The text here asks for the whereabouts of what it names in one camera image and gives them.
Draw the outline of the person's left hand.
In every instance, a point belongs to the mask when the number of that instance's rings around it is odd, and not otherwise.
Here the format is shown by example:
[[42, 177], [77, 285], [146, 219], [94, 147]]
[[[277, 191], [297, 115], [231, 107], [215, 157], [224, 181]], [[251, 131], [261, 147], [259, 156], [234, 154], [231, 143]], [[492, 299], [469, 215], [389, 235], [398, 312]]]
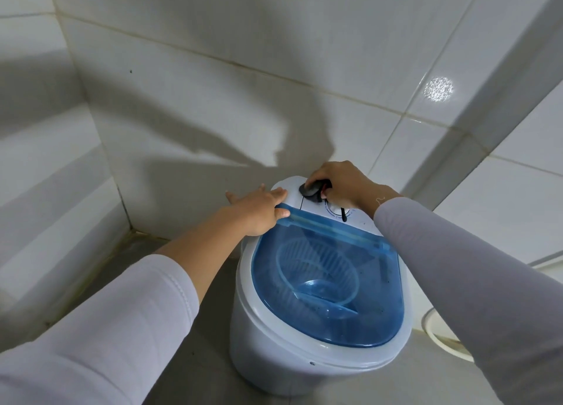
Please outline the person's left hand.
[[262, 184], [244, 196], [236, 196], [229, 191], [225, 195], [243, 234], [257, 237], [271, 230], [278, 222], [274, 217], [274, 208], [285, 201], [288, 191], [282, 187], [266, 190]]

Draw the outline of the person's right hand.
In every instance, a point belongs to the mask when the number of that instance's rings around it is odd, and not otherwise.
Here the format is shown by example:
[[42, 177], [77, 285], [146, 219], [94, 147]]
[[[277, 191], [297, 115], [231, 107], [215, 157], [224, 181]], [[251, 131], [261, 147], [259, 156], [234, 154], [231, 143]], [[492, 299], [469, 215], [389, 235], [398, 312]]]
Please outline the person's right hand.
[[348, 160], [322, 165], [337, 165], [337, 199], [327, 199], [329, 203], [346, 209], [360, 209], [373, 218], [381, 205], [401, 197], [389, 186], [371, 181]]

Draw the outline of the person's right forearm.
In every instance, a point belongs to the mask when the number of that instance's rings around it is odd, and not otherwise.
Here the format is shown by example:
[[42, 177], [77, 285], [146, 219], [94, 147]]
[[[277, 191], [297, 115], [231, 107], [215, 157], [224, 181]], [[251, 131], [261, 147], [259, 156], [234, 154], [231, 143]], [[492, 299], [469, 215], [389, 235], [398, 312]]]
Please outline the person's right forearm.
[[374, 224], [504, 405], [563, 405], [563, 284], [405, 197]]

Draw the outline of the person's left forearm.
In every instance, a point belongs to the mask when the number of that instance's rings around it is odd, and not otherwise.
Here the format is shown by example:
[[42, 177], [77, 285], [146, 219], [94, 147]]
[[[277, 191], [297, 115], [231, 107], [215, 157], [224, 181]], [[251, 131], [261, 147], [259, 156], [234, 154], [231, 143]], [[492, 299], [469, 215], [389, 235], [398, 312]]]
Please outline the person's left forearm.
[[0, 405], [141, 405], [199, 303], [178, 262], [145, 256], [37, 339], [0, 354]]

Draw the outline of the white spin basket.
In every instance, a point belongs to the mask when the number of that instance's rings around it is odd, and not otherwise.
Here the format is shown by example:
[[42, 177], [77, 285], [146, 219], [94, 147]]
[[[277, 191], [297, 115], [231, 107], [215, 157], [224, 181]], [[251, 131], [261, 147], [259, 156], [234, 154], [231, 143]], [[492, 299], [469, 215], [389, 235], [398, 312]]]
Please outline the white spin basket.
[[290, 239], [279, 246], [275, 262], [280, 279], [292, 291], [303, 282], [321, 279], [347, 288], [350, 302], [358, 295], [360, 281], [354, 264], [332, 244], [317, 239]]

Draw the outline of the blue transparent inner cover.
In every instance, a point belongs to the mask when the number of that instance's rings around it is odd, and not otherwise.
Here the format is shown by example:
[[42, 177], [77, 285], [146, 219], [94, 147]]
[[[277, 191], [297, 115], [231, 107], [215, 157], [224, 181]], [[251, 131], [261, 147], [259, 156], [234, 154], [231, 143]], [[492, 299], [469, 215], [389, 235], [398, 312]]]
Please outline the blue transparent inner cover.
[[347, 288], [326, 280], [306, 281], [293, 289], [295, 297], [323, 318], [342, 320], [358, 316]]

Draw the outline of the blue transparent machine lid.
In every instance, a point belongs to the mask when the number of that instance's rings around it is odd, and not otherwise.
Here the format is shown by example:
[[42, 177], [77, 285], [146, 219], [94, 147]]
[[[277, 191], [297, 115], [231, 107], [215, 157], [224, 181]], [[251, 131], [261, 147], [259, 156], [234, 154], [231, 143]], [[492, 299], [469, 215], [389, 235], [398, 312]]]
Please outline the blue transparent machine lid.
[[[359, 315], [323, 318], [298, 300], [280, 279], [275, 255], [290, 239], [317, 239], [336, 246], [354, 264], [360, 281], [350, 302]], [[404, 297], [398, 254], [382, 237], [352, 226], [349, 219], [323, 217], [300, 209], [279, 220], [258, 241], [251, 277], [258, 297], [280, 320], [325, 343], [369, 348], [389, 342], [404, 320]]]

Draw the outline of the white mini washing machine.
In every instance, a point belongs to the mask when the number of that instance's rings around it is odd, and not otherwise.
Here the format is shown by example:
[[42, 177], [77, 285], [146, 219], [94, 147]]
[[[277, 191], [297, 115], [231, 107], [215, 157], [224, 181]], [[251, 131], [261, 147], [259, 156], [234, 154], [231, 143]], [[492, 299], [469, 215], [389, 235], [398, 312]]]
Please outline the white mini washing machine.
[[[279, 206], [327, 218], [341, 217], [341, 209], [327, 201], [306, 200], [299, 192], [299, 186], [305, 181], [305, 177], [292, 176], [276, 183], [275, 187], [288, 191], [286, 200]], [[359, 209], [347, 211], [352, 226], [384, 238], [373, 219], [364, 212]], [[245, 380], [272, 395], [306, 395], [330, 381], [378, 370], [401, 353], [411, 335], [413, 316], [408, 271], [399, 255], [405, 311], [397, 334], [379, 346], [338, 346], [292, 328], [258, 297], [251, 277], [251, 263], [263, 235], [244, 238], [236, 271], [229, 353], [233, 366]]]

